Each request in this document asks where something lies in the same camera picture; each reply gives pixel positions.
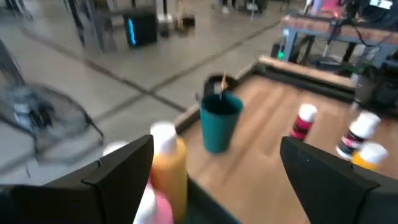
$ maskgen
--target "white bottle cap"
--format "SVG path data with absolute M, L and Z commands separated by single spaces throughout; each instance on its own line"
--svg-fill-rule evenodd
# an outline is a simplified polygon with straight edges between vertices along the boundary
M 177 132 L 170 121 L 159 121 L 150 127 L 150 134 L 154 137 L 155 154 L 171 153 L 177 147 Z
M 359 150 L 359 156 L 371 164 L 380 163 L 387 155 L 387 150 L 377 142 L 365 142 Z
M 147 186 L 142 194 L 133 224 L 153 224 L 157 215 L 156 195 L 152 187 Z
M 376 114 L 364 111 L 351 124 L 349 130 L 356 136 L 366 139 L 373 134 L 379 122 L 380 118 Z
M 109 153 L 114 152 L 127 144 L 129 144 L 129 143 L 126 141 L 116 141 L 116 142 L 109 143 L 107 146 L 105 146 L 102 156 L 106 156 Z
M 306 122 L 312 122 L 315 115 L 317 114 L 318 109 L 308 103 L 304 103 L 301 105 L 299 111 L 298 111 L 298 116 Z

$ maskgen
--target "blue light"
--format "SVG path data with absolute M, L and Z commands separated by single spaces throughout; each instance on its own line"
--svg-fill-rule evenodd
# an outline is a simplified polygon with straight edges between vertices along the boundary
M 136 36 L 134 35 L 134 26 L 132 25 L 131 19 L 129 19 L 129 30 L 130 30 L 131 43 L 133 45 L 135 45 L 136 44 Z

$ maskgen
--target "wooden tabletop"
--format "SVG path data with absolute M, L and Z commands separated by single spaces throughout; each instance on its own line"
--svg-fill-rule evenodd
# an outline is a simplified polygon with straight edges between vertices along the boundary
M 331 17 L 331 14 L 320 14 L 318 16 L 322 17 Z M 317 32 L 330 33 L 329 23 L 325 21 L 316 21 L 313 19 L 285 16 L 282 18 L 280 25 L 282 27 L 294 27 L 297 29 L 305 29 L 305 30 L 313 30 Z M 398 32 L 391 34 L 389 31 L 378 30 L 378 29 L 368 29 L 368 28 L 358 28 L 360 33 L 363 36 L 363 39 L 366 41 L 375 41 L 380 42 L 384 41 L 388 44 L 398 44 Z M 343 26 L 341 28 L 340 35 L 347 37 L 358 37 L 358 33 L 351 26 Z
M 241 223 L 309 223 L 279 156 L 281 137 L 288 135 L 299 106 L 311 103 L 319 112 L 306 142 L 337 156 L 335 147 L 359 111 L 262 77 L 250 78 L 235 94 L 244 111 L 226 153 L 206 152 L 200 121 L 182 134 L 190 177 Z M 382 121 L 373 139 L 389 151 L 378 172 L 398 179 L 398 123 Z

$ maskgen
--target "concrete floor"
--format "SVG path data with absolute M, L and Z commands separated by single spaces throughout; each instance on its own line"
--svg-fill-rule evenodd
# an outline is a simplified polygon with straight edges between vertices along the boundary
M 281 33 L 273 27 L 282 16 L 280 2 L 270 2 L 265 15 L 251 21 L 241 14 L 221 15 L 211 8 L 214 0 L 191 0 L 195 35 L 131 50 L 125 34 L 118 32 L 118 51 L 101 54 L 82 49 L 61 0 L 26 2 L 34 20 L 0 17 L 0 38 L 27 81 L 44 83 L 80 102 L 104 131 L 106 142 L 132 141 L 149 133 L 153 122 L 173 120 L 194 104 L 193 92 L 202 89 L 209 73 L 237 73 L 269 54 Z M 44 156 L 72 157 L 94 140 L 89 132 Z M 44 184 L 99 158 L 103 150 L 99 147 L 72 164 L 37 164 L 29 159 L 32 140 L 2 123 L 0 142 L 0 184 Z

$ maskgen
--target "wooden table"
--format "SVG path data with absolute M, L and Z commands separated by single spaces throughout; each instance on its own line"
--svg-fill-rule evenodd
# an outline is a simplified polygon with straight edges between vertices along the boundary
M 311 73 L 313 77 L 336 77 L 300 65 L 292 68 L 284 62 L 272 66 Z M 251 77 L 235 94 L 242 99 L 244 111 L 226 153 L 212 155 L 205 151 L 200 121 L 182 133 L 190 177 L 241 223 L 309 223 L 285 174 L 279 156 L 280 139 L 288 135 L 299 106 L 311 103 L 319 112 L 305 142 L 338 156 L 336 144 L 359 111 L 264 77 Z M 178 119 L 177 126 L 195 110 L 197 106 Z M 398 143 L 398 123 L 382 121 L 373 139 L 389 151 L 378 172 L 398 179 L 398 152 L 394 147 Z
M 319 14 L 318 16 L 325 19 L 331 19 L 330 13 Z M 280 26 L 289 31 L 289 36 L 284 49 L 285 61 L 288 61 L 290 54 L 292 53 L 297 34 L 307 34 L 316 37 L 323 37 L 326 39 L 329 38 L 331 34 L 330 20 L 325 21 L 320 19 L 314 20 L 300 16 L 285 16 L 282 18 Z M 373 58 L 373 64 L 377 67 L 382 65 L 388 55 L 391 55 L 398 50 L 398 32 L 391 33 L 386 30 L 361 27 L 358 27 L 358 31 L 362 34 L 365 43 L 380 47 L 380 50 Z M 362 44 L 355 28 L 350 25 L 345 25 L 341 28 L 340 34 L 336 40 L 351 44 L 347 49 L 349 54 L 352 53 L 355 44 Z M 366 48 L 364 54 L 368 54 L 370 50 L 370 47 Z

